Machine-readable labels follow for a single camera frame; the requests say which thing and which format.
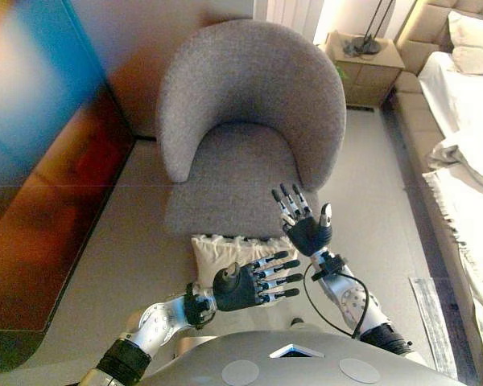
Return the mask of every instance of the robotic arm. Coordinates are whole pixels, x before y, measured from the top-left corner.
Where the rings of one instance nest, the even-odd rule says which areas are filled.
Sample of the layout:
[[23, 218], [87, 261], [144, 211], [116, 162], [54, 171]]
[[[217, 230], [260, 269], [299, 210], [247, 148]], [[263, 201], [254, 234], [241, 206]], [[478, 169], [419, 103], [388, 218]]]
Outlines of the robotic arm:
[[[281, 184], [283, 197], [272, 194], [281, 209], [283, 231], [294, 246], [310, 257], [318, 281], [328, 298], [338, 306], [346, 324], [354, 330], [352, 338], [380, 347], [422, 363], [422, 358], [411, 350], [411, 343], [395, 330], [382, 313], [378, 300], [355, 278], [345, 261], [328, 250], [332, 236], [331, 206], [325, 204], [317, 223], [312, 211], [296, 185], [293, 185], [299, 206]], [[233, 311], [274, 302], [295, 296], [298, 289], [266, 292], [276, 286], [301, 281], [303, 275], [273, 279], [282, 269], [294, 268], [298, 261], [272, 265], [287, 252], [279, 252], [240, 267], [237, 263], [221, 269], [213, 287], [202, 289], [188, 284], [186, 294], [165, 303], [155, 303], [142, 313], [131, 317], [127, 331], [122, 333], [105, 353], [96, 368], [90, 370], [79, 383], [85, 386], [131, 386], [138, 383], [159, 348], [178, 331], [200, 329], [210, 322], [217, 310]]]
[[300, 207], [285, 186], [281, 184], [280, 187], [283, 198], [276, 190], [272, 191], [272, 195], [281, 209], [283, 231], [303, 255], [311, 258], [316, 271], [312, 280], [318, 281], [328, 298], [338, 306], [345, 323], [354, 330], [352, 338], [425, 364], [420, 355], [411, 350], [411, 342], [407, 343], [396, 331], [392, 322], [382, 313], [378, 300], [361, 280], [354, 277], [340, 255], [329, 252], [331, 205], [322, 207], [317, 223], [295, 184], [293, 191]]
[[197, 284], [190, 283], [186, 294], [169, 302], [155, 303], [142, 313], [134, 314], [127, 323], [127, 331], [120, 334], [98, 365], [79, 384], [134, 385], [141, 380], [159, 348], [178, 331], [202, 328], [213, 319], [217, 310], [240, 310], [299, 294], [298, 289], [265, 292], [302, 280], [303, 276], [298, 273], [279, 279], [271, 278], [282, 269], [299, 265], [298, 261], [269, 265], [287, 256], [288, 252], [283, 251], [242, 267], [233, 263], [217, 273], [212, 288], [201, 289]]

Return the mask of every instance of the black cable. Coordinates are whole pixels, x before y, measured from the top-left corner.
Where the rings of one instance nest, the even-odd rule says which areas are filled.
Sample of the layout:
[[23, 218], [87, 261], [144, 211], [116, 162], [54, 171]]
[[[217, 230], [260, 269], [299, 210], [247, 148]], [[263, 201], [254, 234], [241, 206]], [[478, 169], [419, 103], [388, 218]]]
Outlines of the black cable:
[[379, 8], [381, 8], [382, 2], [383, 2], [383, 0], [379, 0], [378, 6], [376, 7], [376, 11], [374, 12], [374, 16], [372, 17], [372, 20], [370, 20], [369, 28], [367, 28], [367, 31], [365, 33], [363, 41], [365, 41], [367, 34], [370, 32], [370, 28], [372, 27], [372, 24], [374, 24], [374, 19], [376, 18], [376, 15], [378, 14]]
[[390, 0], [390, 2], [388, 3], [388, 7], [386, 8], [385, 14], [383, 15], [383, 18], [381, 19], [381, 22], [379, 23], [379, 27], [376, 30], [376, 33], [374, 34], [374, 38], [378, 37], [379, 30], [381, 30], [381, 26], [383, 25], [383, 22], [385, 21], [386, 14], [388, 14], [388, 11], [390, 10], [390, 7], [392, 6], [393, 2], [394, 2], [394, 0]]
[[367, 289], [367, 286], [365, 285], [365, 283], [363, 281], [361, 281], [360, 279], [358, 279], [357, 277], [349, 276], [349, 275], [346, 275], [345, 273], [341, 273], [341, 272], [337, 272], [336, 274], [339, 275], [339, 276], [347, 277], [348, 279], [352, 279], [352, 280], [356, 281], [359, 285], [361, 285], [363, 287], [363, 290], [365, 291], [365, 305], [363, 307], [363, 314], [361, 314], [360, 321], [357, 323], [356, 328], [354, 328], [354, 332], [351, 335], [351, 338], [356, 339], [360, 335], [361, 325], [363, 324], [363, 320], [365, 319], [365, 316], [367, 315], [367, 310], [369, 309], [369, 303], [370, 303], [369, 290]]
[[341, 332], [342, 334], [346, 334], [350, 337], [352, 337], [352, 335], [347, 332], [347, 331], [344, 331], [342, 330], [341, 328], [339, 328], [338, 326], [332, 324], [331, 322], [329, 322], [321, 313], [320, 311], [315, 307], [315, 305], [313, 304], [313, 301], [312, 299], [310, 298], [309, 296], [309, 292], [308, 292], [308, 288], [306, 288], [306, 273], [308, 273], [308, 270], [310, 269], [310, 267], [312, 266], [312, 263], [309, 263], [309, 266], [306, 268], [306, 270], [304, 271], [304, 275], [303, 275], [303, 286], [304, 286], [304, 292], [306, 293], [306, 296], [308, 297], [308, 300], [310, 302], [310, 304], [312, 305], [313, 309], [316, 311], [316, 313], [329, 325], [331, 326], [332, 328], [334, 328], [335, 330], [338, 330], [339, 332]]

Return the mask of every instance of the bed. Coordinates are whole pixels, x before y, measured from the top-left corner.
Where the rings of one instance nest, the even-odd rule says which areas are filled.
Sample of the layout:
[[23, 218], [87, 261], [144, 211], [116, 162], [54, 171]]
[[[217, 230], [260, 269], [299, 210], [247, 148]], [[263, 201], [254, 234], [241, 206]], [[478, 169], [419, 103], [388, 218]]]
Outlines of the bed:
[[455, 64], [452, 11], [483, 20], [483, 0], [415, 4], [392, 103], [483, 384], [483, 75]]

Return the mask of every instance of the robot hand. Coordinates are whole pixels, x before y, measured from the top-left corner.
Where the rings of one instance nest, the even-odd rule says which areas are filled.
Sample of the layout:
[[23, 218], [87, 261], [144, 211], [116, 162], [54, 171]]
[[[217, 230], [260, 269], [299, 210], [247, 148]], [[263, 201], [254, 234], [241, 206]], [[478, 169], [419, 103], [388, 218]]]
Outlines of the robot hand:
[[283, 269], [299, 266], [298, 260], [277, 265], [269, 264], [287, 256], [288, 252], [282, 251], [251, 261], [242, 267], [238, 263], [232, 263], [229, 267], [218, 271], [213, 281], [213, 294], [217, 309], [222, 311], [240, 310], [299, 294], [299, 290], [296, 288], [265, 292], [285, 283], [302, 280], [303, 275], [300, 273], [288, 277], [272, 278]]
[[[312, 211], [299, 188], [293, 184], [293, 191], [299, 199], [300, 209], [288, 193], [283, 184], [280, 185], [284, 197], [273, 189], [272, 195], [281, 208], [283, 219], [283, 231], [288, 235], [293, 245], [304, 255], [311, 256], [313, 253], [325, 248], [331, 241], [331, 205], [326, 203], [320, 212], [320, 220], [317, 223], [313, 218]], [[284, 201], [287, 201], [291, 212]]]

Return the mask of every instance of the bedside table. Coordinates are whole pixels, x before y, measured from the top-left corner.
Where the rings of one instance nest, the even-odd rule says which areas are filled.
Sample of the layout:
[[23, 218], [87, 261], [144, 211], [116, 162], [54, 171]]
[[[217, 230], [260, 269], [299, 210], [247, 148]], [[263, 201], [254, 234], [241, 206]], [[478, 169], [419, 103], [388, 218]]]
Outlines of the bedside table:
[[330, 33], [325, 52], [345, 74], [342, 83], [347, 105], [379, 107], [404, 69], [403, 60], [389, 39], [376, 39], [381, 44], [376, 55], [346, 55], [345, 41], [354, 37], [337, 31]]

